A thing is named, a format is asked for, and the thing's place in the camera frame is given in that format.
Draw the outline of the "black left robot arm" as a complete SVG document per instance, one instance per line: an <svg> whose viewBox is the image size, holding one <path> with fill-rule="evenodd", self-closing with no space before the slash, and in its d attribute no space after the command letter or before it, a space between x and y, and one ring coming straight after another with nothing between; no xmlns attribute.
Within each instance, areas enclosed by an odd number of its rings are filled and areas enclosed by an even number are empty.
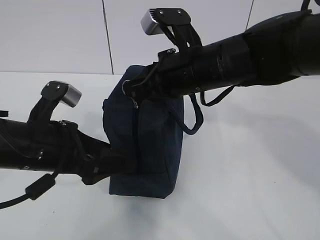
<svg viewBox="0 0 320 240"><path fill-rule="evenodd" d="M74 122L50 121L38 128L8 119L0 120L0 166L74 174L88 186L137 168L126 152L82 133Z"/></svg>

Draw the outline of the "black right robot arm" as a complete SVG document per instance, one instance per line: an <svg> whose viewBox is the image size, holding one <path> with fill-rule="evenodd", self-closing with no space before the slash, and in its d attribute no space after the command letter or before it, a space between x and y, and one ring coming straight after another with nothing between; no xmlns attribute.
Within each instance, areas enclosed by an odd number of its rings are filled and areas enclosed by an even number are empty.
<svg viewBox="0 0 320 240"><path fill-rule="evenodd" d="M228 86L282 84L320 73L320 16L311 10L284 13L245 32L202 45L189 22L167 37L178 51L158 54L122 89L135 100L176 97Z"/></svg>

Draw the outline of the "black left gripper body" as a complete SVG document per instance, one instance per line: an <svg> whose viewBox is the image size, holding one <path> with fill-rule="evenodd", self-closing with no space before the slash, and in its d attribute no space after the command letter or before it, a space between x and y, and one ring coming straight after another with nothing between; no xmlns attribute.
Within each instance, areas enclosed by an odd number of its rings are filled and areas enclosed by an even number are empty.
<svg viewBox="0 0 320 240"><path fill-rule="evenodd" d="M61 120L59 123L68 134L72 151L72 169L81 177L81 181L91 186L110 177L107 166L110 144L79 131L75 122Z"/></svg>

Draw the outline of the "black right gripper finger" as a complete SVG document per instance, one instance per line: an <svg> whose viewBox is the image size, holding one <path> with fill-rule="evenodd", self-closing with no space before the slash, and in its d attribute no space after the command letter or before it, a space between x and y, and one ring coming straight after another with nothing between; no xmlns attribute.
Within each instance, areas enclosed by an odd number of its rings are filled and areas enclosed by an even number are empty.
<svg viewBox="0 0 320 240"><path fill-rule="evenodd" d="M140 73L123 82L123 93L133 99L149 99L153 96L155 77Z"/></svg>

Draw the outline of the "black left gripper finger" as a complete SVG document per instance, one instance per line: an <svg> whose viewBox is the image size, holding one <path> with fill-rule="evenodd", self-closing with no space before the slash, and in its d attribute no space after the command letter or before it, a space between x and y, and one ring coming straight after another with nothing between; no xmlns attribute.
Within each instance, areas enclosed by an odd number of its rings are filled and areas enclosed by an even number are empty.
<svg viewBox="0 0 320 240"><path fill-rule="evenodd" d="M126 152L105 148L99 152L93 161L94 176L112 176L130 174L137 170L137 162Z"/></svg>

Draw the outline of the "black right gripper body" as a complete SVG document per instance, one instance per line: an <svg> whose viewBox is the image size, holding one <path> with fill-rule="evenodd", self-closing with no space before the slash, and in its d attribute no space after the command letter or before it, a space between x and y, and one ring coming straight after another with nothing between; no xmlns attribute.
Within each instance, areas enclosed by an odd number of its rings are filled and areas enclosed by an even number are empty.
<svg viewBox="0 0 320 240"><path fill-rule="evenodd" d="M175 98L200 92L193 69L199 48L190 48L186 55L162 52L157 62L146 66L147 98Z"/></svg>

